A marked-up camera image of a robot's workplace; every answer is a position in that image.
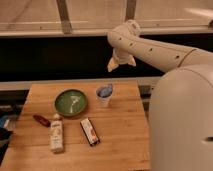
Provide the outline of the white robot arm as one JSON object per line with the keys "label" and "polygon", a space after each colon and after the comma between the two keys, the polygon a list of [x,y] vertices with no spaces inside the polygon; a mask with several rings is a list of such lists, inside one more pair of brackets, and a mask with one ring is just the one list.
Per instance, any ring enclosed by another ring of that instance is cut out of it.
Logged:
{"label": "white robot arm", "polygon": [[107,39],[109,70],[140,59],[164,73],[149,105],[151,171],[213,171],[213,52],[144,39],[134,20]]}

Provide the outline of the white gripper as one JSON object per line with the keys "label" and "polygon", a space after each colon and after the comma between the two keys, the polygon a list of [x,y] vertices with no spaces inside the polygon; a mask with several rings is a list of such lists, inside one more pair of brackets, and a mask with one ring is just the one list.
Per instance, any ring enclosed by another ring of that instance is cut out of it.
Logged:
{"label": "white gripper", "polygon": [[136,66],[136,62],[134,57],[132,57],[129,53],[120,50],[114,49],[113,50],[113,58],[109,60],[107,65],[107,70],[112,72],[116,69],[119,65],[129,64],[131,66]]}

